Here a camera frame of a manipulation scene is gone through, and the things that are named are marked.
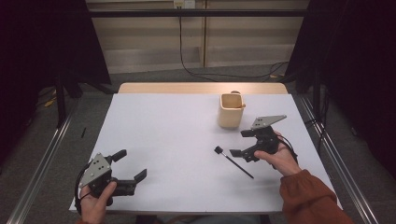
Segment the cable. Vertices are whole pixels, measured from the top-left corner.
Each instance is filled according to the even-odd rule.
[[[184,64],[183,61],[183,53],[182,53],[182,34],[181,34],[181,17],[178,17],[178,24],[179,24],[179,52],[180,52],[180,60],[181,60],[181,64],[184,68],[184,70],[189,73],[190,75],[192,75],[193,77],[200,77],[209,81],[214,81],[217,82],[215,79],[209,78],[209,77],[202,77],[202,76],[218,76],[218,77],[245,77],[245,76],[238,76],[238,75],[228,75],[228,74],[218,74],[218,73],[204,73],[204,74],[198,74],[198,73],[193,73],[192,71],[190,71]],[[267,79],[265,79],[263,82],[267,81],[270,76],[276,71],[278,70],[280,67],[282,67],[284,64],[287,64],[289,62],[281,62],[281,63],[274,63],[271,65],[270,71],[267,74],[264,75],[260,75],[260,76],[254,76],[254,77],[246,77],[246,78],[258,78],[258,77],[267,77]]]
[[[78,213],[81,215],[81,200],[87,196],[84,195],[81,198],[78,197],[78,185],[79,185],[79,181],[81,180],[82,176],[85,173],[85,170],[87,170],[90,167],[91,162],[89,162],[88,164],[86,164],[81,171],[78,174],[77,180],[76,180],[76,185],[75,185],[75,207],[77,208]]]

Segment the beige cup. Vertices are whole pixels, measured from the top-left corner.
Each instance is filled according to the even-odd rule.
[[[237,128],[244,113],[244,100],[239,92],[224,93],[220,96],[218,124],[222,128]]]

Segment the orange sleeve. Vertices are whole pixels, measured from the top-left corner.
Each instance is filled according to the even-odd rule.
[[[81,218],[76,222],[76,224],[88,224],[88,222],[83,221]]]
[[[335,193],[307,170],[281,178],[280,195],[288,223],[337,223],[353,221],[338,207]]]

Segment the hand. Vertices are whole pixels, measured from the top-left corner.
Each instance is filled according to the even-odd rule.
[[[283,139],[281,133],[279,132],[275,132],[275,133],[278,135],[279,139],[281,140]],[[279,143],[279,146],[277,148],[277,153],[273,155],[268,154],[261,150],[257,150],[254,152],[254,156],[259,159],[268,161],[268,163],[274,165],[275,168],[284,176],[295,175],[302,171],[300,166],[291,156],[288,148],[282,143]]]
[[[85,186],[81,189],[80,197],[88,194],[81,199],[81,218],[84,222],[90,224],[103,223],[106,215],[106,202],[116,189],[116,186],[117,182],[110,182],[98,199],[89,194],[91,191],[90,187]]]

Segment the gray floor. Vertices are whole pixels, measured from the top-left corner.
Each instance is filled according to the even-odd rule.
[[[265,77],[249,78],[248,76],[264,75],[269,71],[269,68],[270,66],[253,65],[193,69],[193,71],[247,76],[211,76],[217,81],[264,81]],[[279,73],[282,73],[284,69],[284,67],[280,69]],[[120,84],[126,81],[209,81],[192,77],[184,70],[119,74],[112,75],[111,78],[113,84],[108,87],[113,90],[117,90]],[[112,98],[111,95],[105,95],[85,84],[81,84],[81,88],[84,90],[81,99],[67,98],[69,108],[72,105],[77,105],[76,112],[64,135],[64,140],[53,157],[49,170],[44,174],[45,178],[40,183],[41,188],[35,196],[35,200],[32,204],[27,204],[30,209],[24,217],[25,223],[74,223],[78,218],[76,214],[68,211],[73,198],[76,177],[82,165],[91,155]],[[303,120],[309,120],[300,101],[301,96],[295,92],[294,83],[287,84],[287,88],[293,94]],[[49,96],[46,95],[39,101],[43,102],[48,98]],[[350,123],[333,101],[330,102],[327,118],[328,134],[373,209],[377,222],[394,223],[396,219],[396,213],[394,213],[396,211],[396,181],[373,158],[365,142],[350,131]],[[49,107],[39,106],[32,123],[4,164],[3,173],[0,175],[0,210],[2,211],[0,223],[7,222],[18,199],[34,176],[35,169],[54,135],[56,124],[56,104]],[[318,135],[312,127],[307,127],[307,129],[316,144]],[[356,223],[364,223],[355,202],[351,200],[340,176],[333,169],[333,164],[326,151],[322,149],[320,154],[346,213]],[[285,223],[281,214],[273,214],[271,219],[274,223]],[[133,223],[133,220],[132,216],[118,215],[108,216],[106,222]]]

